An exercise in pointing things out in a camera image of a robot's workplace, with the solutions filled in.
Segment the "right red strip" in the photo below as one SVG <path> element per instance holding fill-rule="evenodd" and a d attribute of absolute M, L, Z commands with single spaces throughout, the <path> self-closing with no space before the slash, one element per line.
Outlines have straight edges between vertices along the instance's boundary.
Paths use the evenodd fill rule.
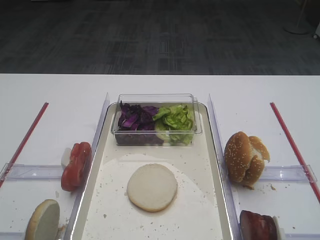
<path fill-rule="evenodd" d="M 319 190 L 319 188 L 317 186 L 315 177 L 311 173 L 311 169 L 307 166 L 302 154 L 300 153 L 300 151 L 299 151 L 299 149 L 298 149 L 298 147 L 297 147 L 297 145 L 296 145 L 296 143 L 295 143 L 295 141 L 294 141 L 289 129 L 287 128 L 287 126 L 286 126 L 286 124 L 285 124 L 285 122 L 284 122 L 284 120 L 283 120 L 278 108 L 276 107 L 275 103 L 271 102 L 270 106 L 271 106 L 271 108 L 272 108 L 272 110 L 273 110 L 273 112 L 274 112 L 274 114 L 275 114 L 275 116 L 276 116 L 276 118 L 277 118 L 277 120 L 278 120 L 278 122 L 279 122 L 279 124 L 280 124 L 280 126 L 281 126 L 281 128 L 282 128 L 282 130 L 283 130 L 283 132 L 284 132 L 284 134 L 285 134 L 285 136 L 286 136 L 286 138 L 287 138 L 287 140 L 288 140 L 288 142 L 289 142 L 289 144 L 290 144 L 290 146 L 291 146 L 291 148 L 292 148 L 292 150 L 293 150 L 293 152 L 294 152 L 294 154 L 295 154 L 295 156 L 296 156 L 296 158 L 297 158 L 297 160 L 299 162 L 299 164 L 302 166 L 302 169 L 303 169 L 303 171 L 304 171 L 304 173 L 305 173 L 305 175 L 306 175 L 306 177 L 308 179 L 308 182 L 309 182 L 309 184 L 310 184 L 310 186 L 311 186 L 311 188 L 312 188 L 312 190 L 313 190 L 313 192 L 314 192 L 314 194 L 315 194 L 315 196 L 316 196 L 316 198 L 317 198 L 317 200 L 319 202 L 320 201 L 320 190 Z"/>

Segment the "clear lower right rail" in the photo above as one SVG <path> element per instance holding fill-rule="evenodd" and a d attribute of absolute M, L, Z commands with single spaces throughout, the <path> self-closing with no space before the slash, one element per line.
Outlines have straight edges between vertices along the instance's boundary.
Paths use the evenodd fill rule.
<path fill-rule="evenodd" d="M 320 240 L 320 234 L 286 233 L 286 240 Z"/>

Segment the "white patty holder block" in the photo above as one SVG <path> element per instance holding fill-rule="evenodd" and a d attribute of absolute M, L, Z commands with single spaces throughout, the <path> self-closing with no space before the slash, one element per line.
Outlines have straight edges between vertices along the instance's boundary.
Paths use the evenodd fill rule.
<path fill-rule="evenodd" d="M 276 226 L 277 240 L 286 240 L 285 231 L 283 228 L 280 228 L 278 218 L 276 216 L 273 216 L 272 218 Z"/>

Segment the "green lettuce pile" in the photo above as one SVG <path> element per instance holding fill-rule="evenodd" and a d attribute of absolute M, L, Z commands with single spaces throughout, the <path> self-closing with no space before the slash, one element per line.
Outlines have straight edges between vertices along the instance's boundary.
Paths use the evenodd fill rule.
<path fill-rule="evenodd" d="M 165 143 L 171 145 L 189 145 L 193 139 L 193 133 L 182 133 L 192 131 L 194 126 L 194 112 L 185 104 L 176 104 L 170 107 L 160 107 L 154 115 L 156 136 Z"/>

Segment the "metal baking tray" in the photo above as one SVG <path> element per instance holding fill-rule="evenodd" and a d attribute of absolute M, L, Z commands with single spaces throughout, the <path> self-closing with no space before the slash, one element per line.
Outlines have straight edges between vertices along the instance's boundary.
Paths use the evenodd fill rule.
<path fill-rule="evenodd" d="M 118 146 L 111 133 L 111 104 L 88 182 L 73 222 L 72 240 L 230 240 L 216 152 L 207 109 L 199 105 L 202 133 L 188 146 Z M 161 164 L 177 180 L 173 202 L 159 212 L 132 204 L 127 184 L 146 164 Z"/>

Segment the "clear right cross rail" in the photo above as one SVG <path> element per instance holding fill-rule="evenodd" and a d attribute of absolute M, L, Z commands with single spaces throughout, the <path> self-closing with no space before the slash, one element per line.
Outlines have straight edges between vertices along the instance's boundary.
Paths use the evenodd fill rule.
<path fill-rule="evenodd" d="M 316 183 L 318 179 L 310 165 L 266 166 L 260 182 Z"/>

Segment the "clear left long divider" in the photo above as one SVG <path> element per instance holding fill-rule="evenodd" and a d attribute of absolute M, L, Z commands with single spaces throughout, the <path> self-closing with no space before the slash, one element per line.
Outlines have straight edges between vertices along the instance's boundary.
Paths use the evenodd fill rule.
<path fill-rule="evenodd" d="M 94 138 L 91 144 L 91 154 L 85 163 L 84 180 L 82 186 L 77 190 L 74 205 L 71 211 L 68 225 L 64 233 L 64 240 L 80 240 L 82 239 L 90 203 L 95 188 L 95 180 L 99 171 L 99 165 L 96 160 L 101 159 L 101 154 L 97 151 L 100 137 L 103 134 L 103 127 L 110 105 L 109 95 L 105 96 L 99 121 L 96 127 Z"/>

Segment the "left red strip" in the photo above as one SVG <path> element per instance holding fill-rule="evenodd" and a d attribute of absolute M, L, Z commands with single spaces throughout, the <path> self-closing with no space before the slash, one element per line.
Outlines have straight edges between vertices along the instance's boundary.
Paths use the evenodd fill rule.
<path fill-rule="evenodd" d="M 3 171 L 2 174 L 0 175 L 0 186 L 2 187 L 3 183 L 5 182 L 5 177 L 7 176 L 7 174 L 10 172 L 11 168 L 14 166 L 16 160 L 18 159 L 19 155 L 21 154 L 24 146 L 26 145 L 27 141 L 29 140 L 31 134 L 33 133 L 34 129 L 36 128 L 38 122 L 40 121 L 40 119 L 42 118 L 43 114 L 45 113 L 47 107 L 48 107 L 49 103 L 45 102 L 42 106 L 42 108 L 40 109 L 40 111 L 38 112 L 36 118 L 34 119 L 34 121 L 32 122 L 31 126 L 29 127 L 27 133 L 25 134 L 24 138 L 22 139 L 21 143 L 19 144 L 17 150 L 15 151 L 14 155 L 12 156 L 11 160 L 9 161 L 9 163 L 7 163 L 4 167 L 3 167 Z"/>

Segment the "sesame bun tops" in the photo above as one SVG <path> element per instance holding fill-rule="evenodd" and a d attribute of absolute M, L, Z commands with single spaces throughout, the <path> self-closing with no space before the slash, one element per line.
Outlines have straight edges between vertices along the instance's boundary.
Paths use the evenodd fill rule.
<path fill-rule="evenodd" d="M 224 148 L 224 160 L 229 179 L 246 188 L 254 189 L 270 154 L 262 140 L 243 131 L 234 133 Z"/>

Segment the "purple cabbage shreds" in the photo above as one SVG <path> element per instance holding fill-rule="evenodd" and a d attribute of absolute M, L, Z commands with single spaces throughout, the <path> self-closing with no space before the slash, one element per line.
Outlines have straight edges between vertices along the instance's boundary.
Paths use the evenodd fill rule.
<path fill-rule="evenodd" d="M 122 101 L 119 106 L 121 108 L 121 115 L 117 124 L 119 131 L 155 130 L 153 117 L 158 113 L 158 107 L 141 106 L 140 104 L 130 105 Z"/>

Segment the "clear plastic salad container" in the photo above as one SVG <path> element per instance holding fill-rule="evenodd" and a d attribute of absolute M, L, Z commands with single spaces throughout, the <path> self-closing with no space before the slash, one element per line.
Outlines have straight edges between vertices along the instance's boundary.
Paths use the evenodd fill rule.
<path fill-rule="evenodd" d="M 191 144 L 196 135 L 202 133 L 201 117 L 198 100 L 190 93 L 168 93 L 168 94 L 121 94 L 115 107 L 115 113 L 112 120 L 111 133 L 119 146 L 188 146 L 191 144 L 169 144 L 161 140 L 156 134 L 163 134 L 165 131 L 131 131 L 118 130 L 118 120 L 121 116 L 120 102 L 130 105 L 154 106 L 158 109 L 161 107 L 171 107 L 174 105 L 187 105 L 193 110 L 194 123 L 193 130 L 181 132 L 182 134 L 193 134 Z"/>

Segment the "red tomato slices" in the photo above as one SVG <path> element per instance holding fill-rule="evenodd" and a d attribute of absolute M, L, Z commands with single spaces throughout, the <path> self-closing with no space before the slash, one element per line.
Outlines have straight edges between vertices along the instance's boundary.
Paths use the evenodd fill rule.
<path fill-rule="evenodd" d="M 86 161 L 91 155 L 91 145 L 88 142 L 75 143 L 69 157 L 69 163 L 61 176 L 61 188 L 73 192 L 82 185 Z"/>

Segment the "clear right long divider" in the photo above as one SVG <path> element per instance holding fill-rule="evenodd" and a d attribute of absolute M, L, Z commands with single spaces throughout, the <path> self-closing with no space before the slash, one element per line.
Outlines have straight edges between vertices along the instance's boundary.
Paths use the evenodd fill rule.
<path fill-rule="evenodd" d="M 224 160 L 224 151 L 220 136 L 219 124 L 216 117 L 216 110 L 211 95 L 208 95 L 207 108 L 209 112 L 210 126 L 214 141 L 219 179 L 222 188 L 224 208 L 226 212 L 228 233 L 231 240 L 242 240 L 242 233 L 234 203 L 232 186 L 228 179 L 228 169 Z"/>

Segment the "upright bun half left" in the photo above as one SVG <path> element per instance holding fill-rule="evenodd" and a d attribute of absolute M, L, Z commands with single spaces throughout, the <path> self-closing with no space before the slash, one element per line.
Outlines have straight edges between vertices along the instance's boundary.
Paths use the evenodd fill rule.
<path fill-rule="evenodd" d="M 34 210 L 25 231 L 25 240 L 55 240 L 60 220 L 56 200 L 46 199 Z"/>

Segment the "red strip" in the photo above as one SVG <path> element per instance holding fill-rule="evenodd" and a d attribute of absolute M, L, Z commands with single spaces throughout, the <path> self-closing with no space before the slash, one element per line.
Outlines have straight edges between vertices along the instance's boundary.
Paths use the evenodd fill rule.
<path fill-rule="evenodd" d="M 320 201 L 320 190 L 319 190 L 319 188 L 317 186 L 315 177 L 311 173 L 311 169 L 307 166 L 302 154 L 300 153 L 300 151 L 299 151 L 299 149 L 298 149 L 298 147 L 297 147 L 297 145 L 296 145 L 296 143 L 295 143 L 295 141 L 294 141 L 289 129 L 287 128 L 287 126 L 286 126 L 286 124 L 285 124 L 285 122 L 284 122 L 284 120 L 283 120 L 278 108 L 276 107 L 275 103 L 271 102 L 270 106 L 271 106 L 271 108 L 272 108 L 272 110 L 273 110 L 273 112 L 274 112 L 274 114 L 275 114 L 275 116 L 276 116 L 276 118 L 277 118 L 277 120 L 278 120 L 278 122 L 279 122 L 279 124 L 280 124 L 280 126 L 281 126 L 281 128 L 282 128 L 282 130 L 283 130 L 283 132 L 284 132 L 284 134 L 285 134 L 285 136 L 286 136 L 286 138 L 287 138 L 287 140 L 288 140 L 288 142 L 289 142 L 289 144 L 290 144 L 290 146 L 291 146 L 291 148 L 292 148 L 292 150 L 293 150 L 293 152 L 294 152 L 294 154 L 295 154 L 295 156 L 296 156 L 296 158 L 297 158 L 297 160 L 299 162 L 299 164 L 302 166 L 302 169 L 303 169 L 303 171 L 304 171 L 304 173 L 305 173 L 305 175 L 306 175 L 306 177 L 308 179 L 308 182 L 309 182 L 309 184 L 310 184 L 310 186 L 311 186 L 311 188 L 312 188 L 312 190 L 313 190 L 313 192 L 314 192 L 314 194 L 315 194 L 315 196 L 316 196 L 316 198 L 317 198 L 317 200 L 319 202 Z"/>
<path fill-rule="evenodd" d="M 48 107 L 49 103 L 45 102 L 42 106 L 42 108 L 40 109 L 40 111 L 38 112 L 36 118 L 34 119 L 34 121 L 32 122 L 31 126 L 29 127 L 27 133 L 25 134 L 24 138 L 22 139 L 21 143 L 19 144 L 17 150 L 15 151 L 14 155 L 12 156 L 11 160 L 9 161 L 9 163 L 7 163 L 4 167 L 3 167 L 3 171 L 2 174 L 0 175 L 0 186 L 2 187 L 3 183 L 5 182 L 5 177 L 7 176 L 7 174 L 10 172 L 11 168 L 14 166 L 16 160 L 18 159 L 19 155 L 21 154 L 24 146 L 26 145 L 27 141 L 29 140 L 31 134 L 33 133 L 34 129 L 36 128 L 38 122 L 40 121 L 40 119 L 42 118 L 43 114 L 45 113 L 47 107 Z"/>

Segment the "white tomato holder block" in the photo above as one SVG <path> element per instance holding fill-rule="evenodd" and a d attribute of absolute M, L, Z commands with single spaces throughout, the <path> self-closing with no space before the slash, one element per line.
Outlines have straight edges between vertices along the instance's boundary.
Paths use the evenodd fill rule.
<path fill-rule="evenodd" d="M 72 151 L 72 149 L 67 147 L 62 154 L 61 166 L 63 169 L 65 169 L 70 162 L 71 151 Z"/>

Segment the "clear left cross rail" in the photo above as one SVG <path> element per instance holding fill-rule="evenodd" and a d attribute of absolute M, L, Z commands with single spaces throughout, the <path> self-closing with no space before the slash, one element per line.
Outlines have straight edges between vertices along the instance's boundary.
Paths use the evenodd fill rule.
<path fill-rule="evenodd" d="M 27 165 L 6 163 L 0 171 L 1 181 L 49 181 L 60 180 L 61 165 Z"/>

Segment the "clear lower left rail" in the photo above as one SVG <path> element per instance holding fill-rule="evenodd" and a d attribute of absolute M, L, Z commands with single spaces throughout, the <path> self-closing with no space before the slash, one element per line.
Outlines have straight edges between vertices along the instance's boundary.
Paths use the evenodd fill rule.
<path fill-rule="evenodd" d="M 24 240 L 25 234 L 22 232 L 1 232 L 0 240 Z"/>

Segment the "clear long divider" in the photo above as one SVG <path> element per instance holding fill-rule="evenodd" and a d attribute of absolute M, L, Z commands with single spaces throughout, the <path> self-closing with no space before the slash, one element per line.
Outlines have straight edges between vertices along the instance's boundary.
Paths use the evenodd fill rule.
<path fill-rule="evenodd" d="M 224 151 L 220 136 L 219 124 L 216 117 L 216 110 L 211 95 L 208 95 L 207 108 L 209 112 L 210 126 L 214 141 L 219 179 L 222 188 L 224 208 L 226 212 L 228 233 L 231 240 L 242 240 L 242 233 L 234 203 L 232 186 L 228 179 L 228 169 L 224 160 Z"/>
<path fill-rule="evenodd" d="M 103 127 L 110 105 L 109 95 L 105 96 L 99 121 L 96 127 L 94 138 L 91 144 L 91 154 L 85 163 L 84 180 L 82 186 L 77 190 L 74 205 L 71 211 L 68 225 L 64 233 L 64 240 L 80 240 L 82 239 L 90 203 L 95 188 L 95 180 L 99 171 L 99 165 L 96 160 L 101 159 L 101 154 L 97 151 L 100 137 L 103 134 Z"/>

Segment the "bottom bun slice on tray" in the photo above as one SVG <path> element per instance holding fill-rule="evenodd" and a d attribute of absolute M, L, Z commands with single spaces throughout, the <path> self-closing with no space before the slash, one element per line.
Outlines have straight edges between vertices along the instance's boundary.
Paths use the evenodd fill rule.
<path fill-rule="evenodd" d="M 127 184 L 129 200 L 147 212 L 166 209 L 178 191 L 175 175 L 162 164 L 146 164 L 139 167 Z"/>

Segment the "clear cross rail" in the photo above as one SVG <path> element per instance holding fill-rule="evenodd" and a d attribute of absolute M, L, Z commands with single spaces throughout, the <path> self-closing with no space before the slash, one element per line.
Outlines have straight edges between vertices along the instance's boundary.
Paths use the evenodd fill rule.
<path fill-rule="evenodd" d="M 318 179 L 310 165 L 266 166 L 260 182 L 316 183 Z"/>
<path fill-rule="evenodd" d="M 6 163 L 0 171 L 1 181 L 49 181 L 60 180 L 61 165 L 27 165 Z"/>

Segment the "dark meat patties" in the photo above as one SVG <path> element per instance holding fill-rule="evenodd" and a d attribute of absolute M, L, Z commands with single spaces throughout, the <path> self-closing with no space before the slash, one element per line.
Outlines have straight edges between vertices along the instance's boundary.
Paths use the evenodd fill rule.
<path fill-rule="evenodd" d="M 277 240 L 277 227 L 269 215 L 242 210 L 239 216 L 244 240 Z"/>

